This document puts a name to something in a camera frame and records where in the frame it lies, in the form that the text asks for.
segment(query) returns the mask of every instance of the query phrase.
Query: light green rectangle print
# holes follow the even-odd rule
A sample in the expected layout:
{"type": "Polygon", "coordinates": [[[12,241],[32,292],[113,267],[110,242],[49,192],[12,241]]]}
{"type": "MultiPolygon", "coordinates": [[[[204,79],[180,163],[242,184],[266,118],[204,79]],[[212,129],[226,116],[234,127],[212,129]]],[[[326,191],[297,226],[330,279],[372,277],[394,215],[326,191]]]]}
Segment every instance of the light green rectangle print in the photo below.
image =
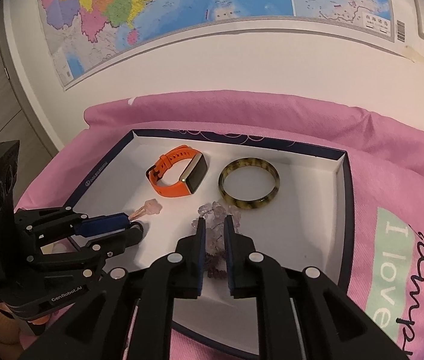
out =
{"type": "Polygon", "coordinates": [[[365,312],[397,341],[406,304],[408,279],[416,238],[414,231],[393,213],[377,208],[372,285],[365,312]]]}

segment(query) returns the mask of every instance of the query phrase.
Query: white tray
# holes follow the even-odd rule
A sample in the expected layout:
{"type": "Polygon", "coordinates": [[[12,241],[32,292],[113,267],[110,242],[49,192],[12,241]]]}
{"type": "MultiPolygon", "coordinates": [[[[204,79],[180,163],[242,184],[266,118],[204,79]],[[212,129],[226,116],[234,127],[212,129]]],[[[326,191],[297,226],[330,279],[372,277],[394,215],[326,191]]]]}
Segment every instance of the white tray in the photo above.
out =
{"type": "MultiPolygon", "coordinates": [[[[217,180],[222,169],[235,159],[258,157],[277,169],[280,189],[266,207],[242,211],[239,232],[252,237],[258,251],[275,258],[283,266],[296,270],[317,266],[331,280],[338,282],[345,234],[344,154],[337,151],[340,156],[328,159],[247,146],[260,145],[261,139],[257,137],[233,137],[235,142],[242,143],[239,145],[211,142],[211,136],[215,137],[213,140],[220,136],[210,133],[191,135],[184,132],[181,135],[165,130],[137,130],[136,133],[172,134],[189,139],[137,136],[134,133],[134,139],[108,164],[74,206],[74,211],[90,216],[122,211],[130,213],[145,200],[153,198],[163,206],[159,215],[140,219],[145,229],[142,242],[127,248],[124,254],[108,259],[105,271],[117,266],[128,271],[142,269],[174,251],[179,238],[194,233],[191,222],[198,217],[198,207],[221,198],[217,180]],[[162,198],[146,180],[145,172],[161,154],[183,144],[200,150],[209,170],[194,195],[162,198]]],[[[291,142],[287,150],[292,150],[293,145],[291,142]]],[[[187,163],[181,161],[174,165],[163,182],[177,181],[187,163]]],[[[271,190],[273,180],[262,172],[254,167],[239,169],[227,179],[226,189],[242,199],[264,196],[271,190]]],[[[74,237],[74,240],[81,246],[86,242],[83,237],[74,237]]],[[[239,355],[240,351],[258,354],[255,300],[233,299],[228,293],[226,280],[206,276],[198,300],[177,299],[174,322],[195,332],[193,338],[197,339],[198,334],[203,342],[212,340],[209,345],[229,352],[233,349],[236,350],[234,354],[239,355]]]]}

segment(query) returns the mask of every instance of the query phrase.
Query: mottled bangle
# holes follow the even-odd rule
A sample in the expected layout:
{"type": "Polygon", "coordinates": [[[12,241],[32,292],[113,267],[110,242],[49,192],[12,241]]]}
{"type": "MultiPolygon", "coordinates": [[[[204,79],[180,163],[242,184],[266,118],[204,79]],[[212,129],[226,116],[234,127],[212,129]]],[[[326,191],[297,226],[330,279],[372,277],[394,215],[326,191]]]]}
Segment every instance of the mottled bangle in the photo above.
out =
{"type": "Polygon", "coordinates": [[[219,191],[223,197],[223,199],[236,207],[242,208],[244,210],[250,210],[253,208],[263,207],[269,204],[272,199],[277,195],[280,187],[280,177],[277,170],[267,161],[262,160],[260,158],[240,158],[228,164],[219,176],[219,191]],[[226,180],[227,176],[231,174],[234,170],[242,168],[242,167],[259,167],[268,171],[275,180],[275,186],[267,195],[263,198],[256,200],[239,200],[232,196],[230,196],[226,190],[223,188],[223,183],[226,180]]]}

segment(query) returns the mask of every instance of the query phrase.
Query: watch screen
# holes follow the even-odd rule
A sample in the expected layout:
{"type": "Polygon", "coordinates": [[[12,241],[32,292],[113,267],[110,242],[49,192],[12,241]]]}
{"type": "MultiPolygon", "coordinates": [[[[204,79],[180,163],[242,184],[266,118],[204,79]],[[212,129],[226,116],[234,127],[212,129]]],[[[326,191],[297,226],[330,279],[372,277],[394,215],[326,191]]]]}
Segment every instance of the watch screen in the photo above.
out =
{"type": "Polygon", "coordinates": [[[197,165],[194,167],[194,169],[192,169],[189,176],[185,180],[190,193],[194,193],[197,190],[206,173],[207,163],[205,162],[205,157],[201,155],[197,165]]]}

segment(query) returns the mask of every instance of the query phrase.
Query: black ring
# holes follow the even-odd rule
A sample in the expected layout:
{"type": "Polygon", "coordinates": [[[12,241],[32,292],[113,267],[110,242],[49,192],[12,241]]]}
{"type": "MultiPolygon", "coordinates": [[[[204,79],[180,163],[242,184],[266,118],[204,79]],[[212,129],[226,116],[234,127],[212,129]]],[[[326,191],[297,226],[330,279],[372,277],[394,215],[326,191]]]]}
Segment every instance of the black ring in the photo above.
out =
{"type": "Polygon", "coordinates": [[[272,164],[260,158],[247,157],[247,158],[240,158],[238,160],[232,161],[223,169],[223,171],[221,171],[221,174],[219,176],[219,191],[223,199],[228,204],[232,204],[244,210],[251,210],[253,208],[259,208],[269,204],[272,201],[272,199],[277,195],[279,191],[279,187],[280,187],[279,173],[272,166],[272,164]],[[223,188],[223,182],[226,180],[227,176],[236,169],[239,169],[242,167],[255,167],[255,166],[265,169],[274,177],[275,186],[274,188],[272,188],[272,191],[270,191],[263,198],[256,199],[256,200],[240,200],[230,196],[226,192],[226,190],[223,188]]]}

